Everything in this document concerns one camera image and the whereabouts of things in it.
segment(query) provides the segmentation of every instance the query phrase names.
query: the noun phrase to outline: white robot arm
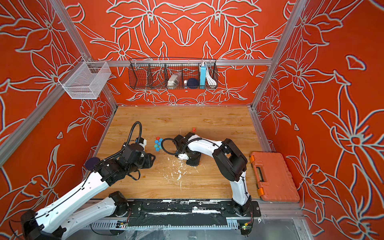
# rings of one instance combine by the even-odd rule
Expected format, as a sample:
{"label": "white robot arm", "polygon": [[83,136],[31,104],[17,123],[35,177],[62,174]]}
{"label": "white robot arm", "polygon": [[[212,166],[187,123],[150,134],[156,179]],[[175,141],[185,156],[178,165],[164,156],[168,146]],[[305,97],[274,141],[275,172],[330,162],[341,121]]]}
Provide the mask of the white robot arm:
{"label": "white robot arm", "polygon": [[[139,137],[135,143],[129,144],[136,125],[140,126]],[[65,239],[87,224],[114,213],[127,209],[127,200],[115,192],[100,203],[87,209],[74,212],[99,192],[107,189],[126,175],[135,179],[130,173],[139,169],[151,168],[156,157],[145,153],[146,140],[141,137],[141,123],[135,122],[128,140],[120,151],[91,164],[88,177],[52,204],[38,210],[26,211],[21,216],[21,224],[25,240],[60,240]]]}
{"label": "white robot arm", "polygon": [[[163,142],[166,140],[174,142],[177,152],[170,153],[164,149]],[[185,137],[178,135],[174,139],[165,138],[161,145],[166,153],[186,160],[186,164],[191,166],[199,164],[202,153],[212,157],[220,172],[230,181],[235,213],[240,216],[248,213],[252,201],[245,181],[248,161],[232,140],[213,141],[190,132]]]}

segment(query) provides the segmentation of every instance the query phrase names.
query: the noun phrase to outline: floral wall pattern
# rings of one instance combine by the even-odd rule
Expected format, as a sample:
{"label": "floral wall pattern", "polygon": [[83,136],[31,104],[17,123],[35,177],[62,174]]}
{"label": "floral wall pattern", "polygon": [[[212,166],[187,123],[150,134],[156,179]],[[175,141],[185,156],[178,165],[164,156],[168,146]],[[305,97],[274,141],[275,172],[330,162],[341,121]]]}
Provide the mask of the floral wall pattern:
{"label": "floral wall pattern", "polygon": [[[48,0],[0,0],[0,144],[51,93],[80,54]],[[65,93],[0,168],[0,239],[17,239],[10,219],[56,200],[81,181],[112,115],[102,93]],[[17,235],[20,224],[13,223]]]}
{"label": "floral wall pattern", "polygon": [[80,57],[48,0],[0,1],[0,144]]}
{"label": "floral wall pattern", "polygon": [[258,115],[316,239],[384,236],[384,4],[310,0]]}
{"label": "floral wall pattern", "polygon": [[[16,239],[8,222],[63,196],[83,178],[113,108],[97,100],[74,100],[66,93],[50,109],[0,172],[0,239]],[[12,227],[20,236],[21,225]]]}
{"label": "floral wall pattern", "polygon": [[[95,60],[271,58],[294,0],[63,0]],[[250,104],[265,66],[219,68],[215,90],[133,90],[128,69],[108,86],[120,105]]]}

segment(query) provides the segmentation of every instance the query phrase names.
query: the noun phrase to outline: blue power bank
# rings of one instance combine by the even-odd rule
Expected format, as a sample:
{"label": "blue power bank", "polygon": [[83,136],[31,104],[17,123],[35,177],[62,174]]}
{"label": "blue power bank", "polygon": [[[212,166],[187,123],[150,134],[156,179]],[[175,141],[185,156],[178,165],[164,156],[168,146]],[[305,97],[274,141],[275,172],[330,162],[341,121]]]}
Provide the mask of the blue power bank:
{"label": "blue power bank", "polygon": [[205,88],[205,73],[207,71],[207,65],[204,64],[204,66],[201,66],[200,69],[200,89]]}

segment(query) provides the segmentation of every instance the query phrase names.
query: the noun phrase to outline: wood grain surface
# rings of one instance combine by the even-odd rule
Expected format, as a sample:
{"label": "wood grain surface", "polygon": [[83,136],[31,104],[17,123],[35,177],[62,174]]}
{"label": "wood grain surface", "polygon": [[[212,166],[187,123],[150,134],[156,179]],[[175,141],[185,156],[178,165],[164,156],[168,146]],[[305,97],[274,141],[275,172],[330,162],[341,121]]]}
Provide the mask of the wood grain surface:
{"label": "wood grain surface", "polygon": [[[261,151],[261,147],[247,107],[118,107],[97,156],[103,159],[119,151],[135,121],[142,123],[142,137],[147,140],[145,152],[156,155],[153,167],[140,170],[138,181],[127,176],[95,198],[105,198],[114,191],[122,192],[129,199],[232,198],[229,181],[222,176],[213,158],[202,154],[199,166],[192,167],[163,150],[155,151],[157,136],[185,136],[193,127],[200,137],[215,141],[229,138],[237,145],[248,159],[248,191],[253,199],[259,198],[249,155],[252,151]],[[132,139],[138,133],[137,126]],[[164,148],[175,152],[172,141],[165,141]]]}

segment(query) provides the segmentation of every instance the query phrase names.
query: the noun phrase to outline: white mesh basket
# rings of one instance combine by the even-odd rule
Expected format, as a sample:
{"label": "white mesh basket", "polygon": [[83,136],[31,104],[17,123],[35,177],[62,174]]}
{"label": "white mesh basket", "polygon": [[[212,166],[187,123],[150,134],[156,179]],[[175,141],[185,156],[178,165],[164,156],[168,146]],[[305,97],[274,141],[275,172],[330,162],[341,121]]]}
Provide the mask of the white mesh basket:
{"label": "white mesh basket", "polygon": [[107,62],[101,68],[88,68],[85,62],[62,84],[72,99],[97,99],[111,75]]}

